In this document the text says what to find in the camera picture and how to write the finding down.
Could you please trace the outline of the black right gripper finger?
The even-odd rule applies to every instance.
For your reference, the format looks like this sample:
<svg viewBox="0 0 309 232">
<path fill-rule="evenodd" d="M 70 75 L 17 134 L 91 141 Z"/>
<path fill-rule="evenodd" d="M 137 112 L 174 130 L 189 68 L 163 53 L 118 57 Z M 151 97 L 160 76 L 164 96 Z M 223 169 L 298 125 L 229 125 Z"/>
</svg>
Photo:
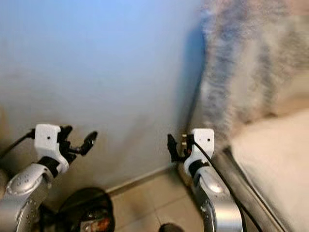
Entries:
<svg viewBox="0 0 309 232">
<path fill-rule="evenodd" d="M 179 160 L 180 156 L 177 150 L 177 141 L 171 133 L 167 134 L 167 149 L 171 160 Z"/>
</svg>

